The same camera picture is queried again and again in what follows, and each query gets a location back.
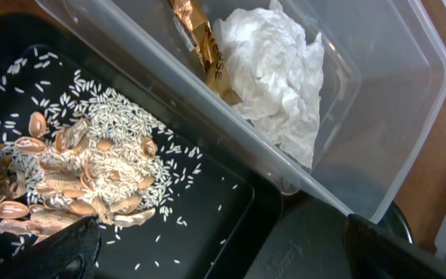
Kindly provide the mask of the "white napkin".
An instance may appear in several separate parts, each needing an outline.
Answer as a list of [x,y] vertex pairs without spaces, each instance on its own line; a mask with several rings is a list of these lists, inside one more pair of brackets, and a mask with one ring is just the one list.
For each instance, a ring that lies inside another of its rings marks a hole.
[[226,62],[239,115],[306,168],[320,128],[324,46],[318,33],[307,43],[302,25],[280,2],[236,9],[217,19],[213,34]]

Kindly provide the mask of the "gold foil wrapper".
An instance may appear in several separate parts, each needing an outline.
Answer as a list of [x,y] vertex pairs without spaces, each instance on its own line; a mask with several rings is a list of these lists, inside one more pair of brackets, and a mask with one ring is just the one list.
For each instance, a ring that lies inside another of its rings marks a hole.
[[204,83],[228,105],[242,100],[232,89],[221,51],[203,9],[194,0],[169,0],[173,21],[187,49],[203,68]]

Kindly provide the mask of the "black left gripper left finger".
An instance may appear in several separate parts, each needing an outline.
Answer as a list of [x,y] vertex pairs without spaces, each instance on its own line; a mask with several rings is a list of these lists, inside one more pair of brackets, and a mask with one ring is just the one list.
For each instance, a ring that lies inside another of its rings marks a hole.
[[86,217],[0,263],[0,279],[93,278],[101,249],[95,217]]

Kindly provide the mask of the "food scraps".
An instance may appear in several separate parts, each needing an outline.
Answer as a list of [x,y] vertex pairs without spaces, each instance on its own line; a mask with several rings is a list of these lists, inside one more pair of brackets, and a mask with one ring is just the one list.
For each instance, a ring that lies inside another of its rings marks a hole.
[[13,196],[0,204],[0,234],[23,251],[80,217],[127,229],[173,214],[172,184],[190,188],[173,155],[175,131],[111,86],[74,71],[56,103],[42,99],[27,129],[0,139],[0,171]]

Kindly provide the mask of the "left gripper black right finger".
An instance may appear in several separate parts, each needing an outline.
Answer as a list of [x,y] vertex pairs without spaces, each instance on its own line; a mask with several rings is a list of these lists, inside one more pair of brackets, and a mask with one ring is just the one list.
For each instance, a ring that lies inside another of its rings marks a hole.
[[343,245],[353,278],[446,279],[446,262],[351,214]]

